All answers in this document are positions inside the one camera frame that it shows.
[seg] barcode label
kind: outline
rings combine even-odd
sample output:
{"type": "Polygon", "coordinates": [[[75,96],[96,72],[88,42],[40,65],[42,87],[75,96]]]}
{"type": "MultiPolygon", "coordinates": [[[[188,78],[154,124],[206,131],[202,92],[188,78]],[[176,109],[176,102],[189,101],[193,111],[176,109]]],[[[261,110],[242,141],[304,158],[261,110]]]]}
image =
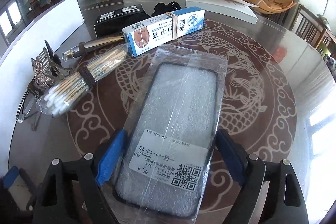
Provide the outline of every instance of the barcode label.
{"type": "Polygon", "coordinates": [[[151,179],[194,191],[208,150],[145,129],[128,165],[151,179]]]}
{"type": "Polygon", "coordinates": [[[143,27],[143,26],[144,26],[143,23],[138,22],[138,23],[135,23],[135,24],[131,25],[131,28],[132,28],[132,29],[138,29],[138,28],[141,28],[141,27],[143,27]]]}

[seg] ointment box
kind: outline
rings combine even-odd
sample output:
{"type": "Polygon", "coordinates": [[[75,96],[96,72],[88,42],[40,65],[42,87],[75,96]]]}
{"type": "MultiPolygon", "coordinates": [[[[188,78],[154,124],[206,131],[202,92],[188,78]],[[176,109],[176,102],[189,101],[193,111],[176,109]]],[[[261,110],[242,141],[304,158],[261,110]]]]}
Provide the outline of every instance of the ointment box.
{"type": "MultiPolygon", "coordinates": [[[[203,28],[204,10],[190,7],[177,11],[178,37],[203,28]]],[[[138,56],[173,40],[173,19],[168,15],[155,16],[122,29],[132,56],[138,56]]]]}

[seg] white panel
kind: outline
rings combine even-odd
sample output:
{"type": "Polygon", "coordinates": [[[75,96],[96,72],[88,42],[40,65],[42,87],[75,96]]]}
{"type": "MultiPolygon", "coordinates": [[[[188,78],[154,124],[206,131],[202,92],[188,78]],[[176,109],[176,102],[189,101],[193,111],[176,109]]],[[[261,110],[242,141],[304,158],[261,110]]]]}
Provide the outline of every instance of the white panel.
{"type": "Polygon", "coordinates": [[[28,83],[34,76],[31,58],[36,58],[47,40],[55,51],[84,23],[77,0],[64,0],[29,24],[0,60],[0,176],[8,171],[8,156],[16,123],[15,115],[28,83]]]}

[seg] round table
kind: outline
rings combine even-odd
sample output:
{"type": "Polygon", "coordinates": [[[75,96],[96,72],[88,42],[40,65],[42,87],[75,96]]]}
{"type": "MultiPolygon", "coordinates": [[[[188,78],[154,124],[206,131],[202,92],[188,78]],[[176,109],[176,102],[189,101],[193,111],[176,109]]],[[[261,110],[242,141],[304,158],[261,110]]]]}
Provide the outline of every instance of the round table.
{"type": "MultiPolygon", "coordinates": [[[[151,14],[156,3],[171,1],[124,0],[87,7],[83,10],[85,25],[56,53],[89,40],[82,37],[85,30],[94,38],[92,26],[100,14],[134,4],[142,4],[151,14]]],[[[185,7],[185,0],[174,1],[185,7]]],[[[336,187],[325,182],[333,179],[328,162],[335,143],[331,128],[336,117],[332,107],[336,85],[328,68],[310,45],[267,19],[259,17],[252,25],[211,12],[206,12],[205,19],[202,30],[170,43],[228,58],[219,128],[226,128],[234,141],[263,160],[279,162],[288,158],[300,182],[310,221],[322,219],[336,198],[336,187]]],[[[80,65],[107,49],[89,54],[80,65]]],[[[155,51],[128,57],[67,115],[54,119],[43,115],[38,134],[27,135],[31,120],[18,124],[10,165],[25,168],[33,181],[41,182],[53,158],[75,160],[94,152],[116,128],[123,127],[155,51]],[[41,139],[43,149],[32,153],[25,147],[27,142],[41,143],[41,139]],[[35,167],[25,158],[29,153],[35,167]]],[[[267,186],[265,183],[262,196],[267,186]]],[[[239,190],[215,150],[197,222],[221,223],[239,190]]],[[[257,207],[254,222],[261,206],[257,207]]]]}

